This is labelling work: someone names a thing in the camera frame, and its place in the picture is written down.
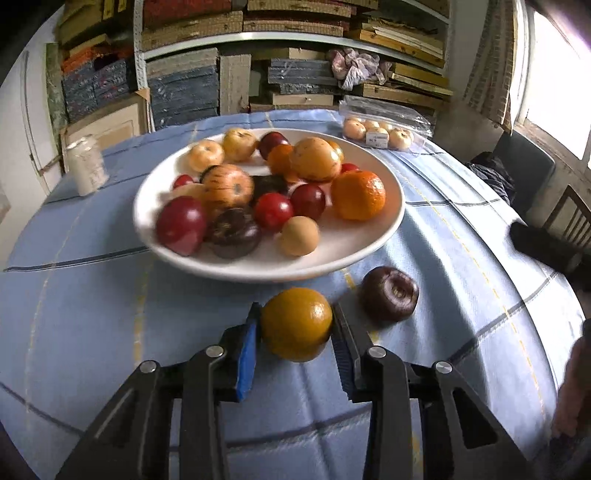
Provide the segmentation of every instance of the stacked boxes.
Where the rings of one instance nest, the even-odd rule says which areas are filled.
[[[217,49],[208,48],[148,64],[156,129],[217,115]]]

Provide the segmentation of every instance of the white plate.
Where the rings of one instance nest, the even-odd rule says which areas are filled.
[[[320,137],[336,141],[343,149],[345,162],[355,163],[362,170],[377,174],[386,190],[386,205],[368,222],[348,222],[332,214],[328,207],[319,220],[321,240],[318,248],[301,258],[288,258],[277,248],[271,236],[266,236],[261,245],[246,257],[238,260],[223,260],[216,257],[204,244],[193,257],[182,257],[156,243],[154,224],[162,208],[166,194],[174,179],[181,173],[190,173],[184,166],[184,155],[189,149],[182,148],[158,165],[135,196],[134,225],[143,243],[162,260],[184,271],[202,277],[238,282],[279,282],[318,277],[345,268],[375,252],[396,231],[404,215],[404,193],[394,174],[374,155],[351,142],[331,135],[289,128],[257,128],[251,130],[258,138],[270,131],[278,131],[295,144],[302,138]],[[223,135],[210,137],[221,142]],[[262,158],[240,166],[252,175],[266,175],[269,170]]]

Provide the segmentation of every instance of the wooden box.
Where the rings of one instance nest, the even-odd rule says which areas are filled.
[[[220,57],[220,115],[248,111],[251,56]]]
[[[242,31],[242,19],[242,12],[230,12],[207,15],[156,30],[144,30],[142,32],[142,49],[147,51],[192,38],[238,33]]]

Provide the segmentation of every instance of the orange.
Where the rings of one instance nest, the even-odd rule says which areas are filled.
[[[330,197],[336,214],[344,220],[369,220],[386,204],[386,190],[370,171],[351,170],[333,180]]]
[[[280,144],[277,145],[267,157],[267,165],[271,174],[283,175],[288,183],[296,183],[299,178],[291,169],[290,155],[293,152],[292,145]]]
[[[267,348],[291,362],[316,358],[330,337],[332,310],[320,293],[290,288],[263,307],[261,333]]]

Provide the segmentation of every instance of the black chair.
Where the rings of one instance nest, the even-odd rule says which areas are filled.
[[[540,147],[517,131],[503,133],[493,155],[498,157],[515,183],[511,206],[524,218],[537,193],[554,173],[554,160]]]

